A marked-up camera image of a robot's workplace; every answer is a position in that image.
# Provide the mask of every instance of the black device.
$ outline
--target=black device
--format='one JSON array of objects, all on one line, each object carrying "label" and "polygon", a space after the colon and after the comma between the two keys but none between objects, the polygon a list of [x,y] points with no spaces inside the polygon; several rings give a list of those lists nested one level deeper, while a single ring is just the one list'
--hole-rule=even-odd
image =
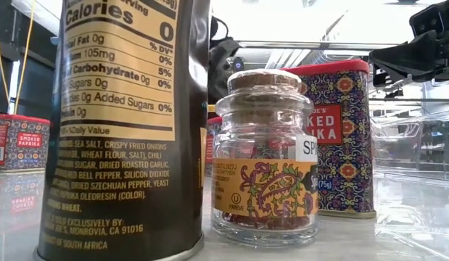
[{"label": "black device", "polygon": [[[214,39],[218,28],[223,26],[226,29],[226,36],[222,39]],[[235,55],[240,48],[232,37],[228,36],[227,24],[217,17],[212,17],[210,52],[208,57],[208,104],[215,104],[219,99],[228,94],[227,79],[233,73],[233,68],[228,62],[228,58]]]},{"label": "black device", "polygon": [[387,86],[408,75],[414,82],[449,80],[449,0],[433,4],[410,18],[415,38],[369,54],[373,84]]}]

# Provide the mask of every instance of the nutrition facts label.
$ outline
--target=nutrition facts label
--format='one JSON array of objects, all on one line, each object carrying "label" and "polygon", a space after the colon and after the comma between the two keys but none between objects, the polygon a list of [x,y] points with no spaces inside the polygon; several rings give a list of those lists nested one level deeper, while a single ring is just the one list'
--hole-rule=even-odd
[{"label": "nutrition facts label", "polygon": [[69,0],[60,137],[174,141],[178,0]]}]

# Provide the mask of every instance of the cable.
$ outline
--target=cable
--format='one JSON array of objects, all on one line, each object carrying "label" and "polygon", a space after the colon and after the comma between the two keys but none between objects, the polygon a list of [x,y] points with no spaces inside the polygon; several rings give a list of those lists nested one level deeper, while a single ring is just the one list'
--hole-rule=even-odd
[{"label": "cable", "polygon": [[25,72],[25,69],[26,69],[26,62],[28,60],[30,34],[33,31],[34,9],[35,8],[36,8],[36,0],[33,0],[33,6],[32,6],[32,8],[30,10],[30,22],[29,22],[28,39],[26,40],[26,49],[25,49],[25,52],[24,52],[24,60],[22,61],[21,79],[20,79],[20,84],[18,86],[17,96],[16,96],[15,114],[18,112],[18,104],[20,103],[21,87],[22,87],[22,82],[24,81],[24,72]]},{"label": "cable", "polygon": [[5,79],[4,64],[1,61],[1,50],[0,50],[0,73],[1,73],[1,80],[4,82],[5,95],[7,95],[7,102],[8,102],[8,107],[9,107],[8,85],[7,85],[7,79]]},{"label": "cable", "polygon": [[226,37],[224,37],[223,39],[228,38],[228,37],[229,37],[229,27],[228,27],[227,24],[226,24],[224,21],[222,21],[221,19],[219,19],[219,18],[217,18],[217,17],[215,17],[215,18],[216,18],[216,21],[217,21],[217,22],[220,22],[220,23],[223,24],[224,27],[226,28]]}]

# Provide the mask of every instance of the red tin lid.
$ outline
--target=red tin lid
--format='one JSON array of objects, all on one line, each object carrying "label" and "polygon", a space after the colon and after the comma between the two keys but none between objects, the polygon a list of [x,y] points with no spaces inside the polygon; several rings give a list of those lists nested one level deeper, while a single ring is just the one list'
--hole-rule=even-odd
[{"label": "red tin lid", "polygon": [[320,65],[303,65],[296,68],[281,69],[299,76],[312,76],[322,73],[337,73],[341,71],[358,71],[369,73],[369,64],[360,59],[339,62],[328,62]]},{"label": "red tin lid", "polygon": [[27,120],[35,123],[50,124],[49,120],[23,115],[0,115],[0,120]]},{"label": "red tin lid", "polygon": [[222,122],[223,122],[223,118],[221,118],[221,117],[214,117],[207,121],[208,124],[215,124],[215,123],[222,123]]}]

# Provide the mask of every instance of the cork lid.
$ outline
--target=cork lid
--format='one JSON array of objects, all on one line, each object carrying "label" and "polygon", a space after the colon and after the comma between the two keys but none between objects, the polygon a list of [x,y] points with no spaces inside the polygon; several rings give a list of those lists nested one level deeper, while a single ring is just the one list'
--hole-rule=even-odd
[{"label": "cork lid", "polygon": [[256,69],[234,73],[228,80],[230,94],[264,86],[277,88],[280,91],[298,93],[301,89],[301,80],[290,72],[281,70]]},{"label": "cork lid", "polygon": [[306,96],[295,92],[271,90],[252,93],[237,91],[216,103],[217,115],[222,117],[233,112],[259,116],[264,114],[277,115],[280,112],[302,112],[305,115],[310,115],[313,112],[313,103]]}]

